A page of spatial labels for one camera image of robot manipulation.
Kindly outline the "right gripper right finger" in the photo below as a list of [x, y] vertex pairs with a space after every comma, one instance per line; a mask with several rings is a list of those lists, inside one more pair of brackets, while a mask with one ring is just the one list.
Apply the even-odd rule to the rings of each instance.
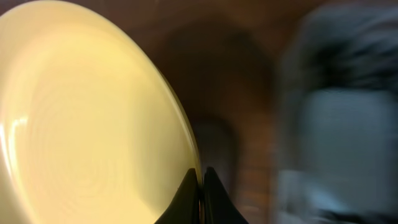
[[205, 224], [248, 224], [232, 203], [213, 167], [207, 167], [203, 181]]

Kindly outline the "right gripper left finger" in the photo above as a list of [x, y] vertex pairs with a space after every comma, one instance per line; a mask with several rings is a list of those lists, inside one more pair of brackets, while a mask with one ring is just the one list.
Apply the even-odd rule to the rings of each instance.
[[185, 174], [170, 205], [155, 224], [199, 224], [200, 196], [197, 174], [191, 168]]

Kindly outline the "yellow round plate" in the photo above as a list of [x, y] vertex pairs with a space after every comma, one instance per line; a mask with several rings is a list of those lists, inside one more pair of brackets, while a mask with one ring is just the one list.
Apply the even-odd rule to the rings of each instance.
[[64, 1], [1, 16], [2, 223], [154, 223], [198, 167], [178, 99], [115, 24]]

